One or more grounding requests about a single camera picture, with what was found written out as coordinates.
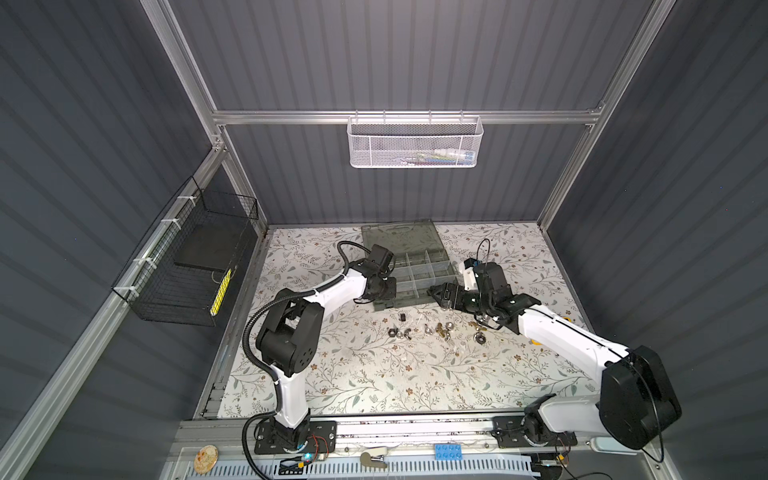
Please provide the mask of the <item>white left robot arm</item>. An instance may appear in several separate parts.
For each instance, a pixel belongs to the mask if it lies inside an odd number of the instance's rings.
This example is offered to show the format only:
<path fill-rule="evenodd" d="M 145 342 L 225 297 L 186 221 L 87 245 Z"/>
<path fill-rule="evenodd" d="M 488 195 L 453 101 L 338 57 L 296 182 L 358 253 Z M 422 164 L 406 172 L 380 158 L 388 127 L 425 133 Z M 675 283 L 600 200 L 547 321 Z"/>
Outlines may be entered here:
<path fill-rule="evenodd" d="M 271 379 L 275 423 L 284 432 L 296 434 L 309 422 L 306 376 L 318 351 L 323 321 L 356 300 L 390 300 L 396 289 L 393 275 L 366 276 L 352 269 L 308 291 L 283 289 L 247 321 L 241 348 Z"/>

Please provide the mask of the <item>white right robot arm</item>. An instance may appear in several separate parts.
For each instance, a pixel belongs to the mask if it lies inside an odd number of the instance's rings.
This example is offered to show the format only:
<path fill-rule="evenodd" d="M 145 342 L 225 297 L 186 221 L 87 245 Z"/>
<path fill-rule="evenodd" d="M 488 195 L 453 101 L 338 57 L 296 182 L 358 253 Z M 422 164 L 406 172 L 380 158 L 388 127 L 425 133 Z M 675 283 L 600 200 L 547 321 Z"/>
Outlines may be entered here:
<path fill-rule="evenodd" d="M 533 446 L 547 446 L 565 433 L 589 433 L 640 450 L 682 416 L 660 356 L 646 346 L 611 342 L 565 320 L 538 299 L 508 288 L 490 293 L 443 283 L 428 293 L 444 308 L 471 314 L 477 321 L 488 317 L 542 344 L 595 382 L 592 394 L 547 394 L 525 408 L 520 429 Z"/>

